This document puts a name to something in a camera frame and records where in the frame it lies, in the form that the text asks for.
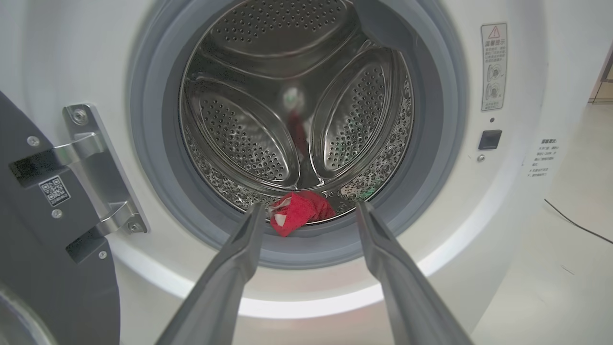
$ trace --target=floor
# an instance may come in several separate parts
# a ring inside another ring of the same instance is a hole
[[[613,105],[589,105],[547,199],[613,240]],[[613,244],[543,202],[472,334],[476,345],[610,344]]]

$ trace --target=qr code sticker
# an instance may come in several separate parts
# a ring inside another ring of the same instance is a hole
[[[49,180],[43,181],[39,183],[39,186],[51,206],[57,206],[70,199],[70,194],[68,194],[68,190],[59,176],[54,176]]]

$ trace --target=washing machine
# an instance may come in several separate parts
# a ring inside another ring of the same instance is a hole
[[[393,343],[361,201],[470,333],[613,39],[599,0],[0,9],[3,334],[60,344],[154,343],[245,211],[296,190],[335,217],[263,225],[235,344]]]

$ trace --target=warning sticker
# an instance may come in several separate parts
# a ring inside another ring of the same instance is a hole
[[[47,197],[47,201],[49,201],[51,206],[55,207],[70,199],[70,194],[59,176],[53,176],[52,178],[39,183],[39,187]]]
[[[506,24],[481,26],[483,44],[483,99],[481,111],[501,109],[506,82]]]
[[[530,164],[528,177],[547,176],[551,163],[557,157],[559,150],[558,139],[547,138],[541,140],[535,156],[528,161]]]

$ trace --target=stainless steel drum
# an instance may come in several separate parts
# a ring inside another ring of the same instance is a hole
[[[400,165],[412,95],[401,54],[370,41],[349,2],[252,0],[194,49],[181,127],[200,176],[237,209],[308,189],[341,217]]]

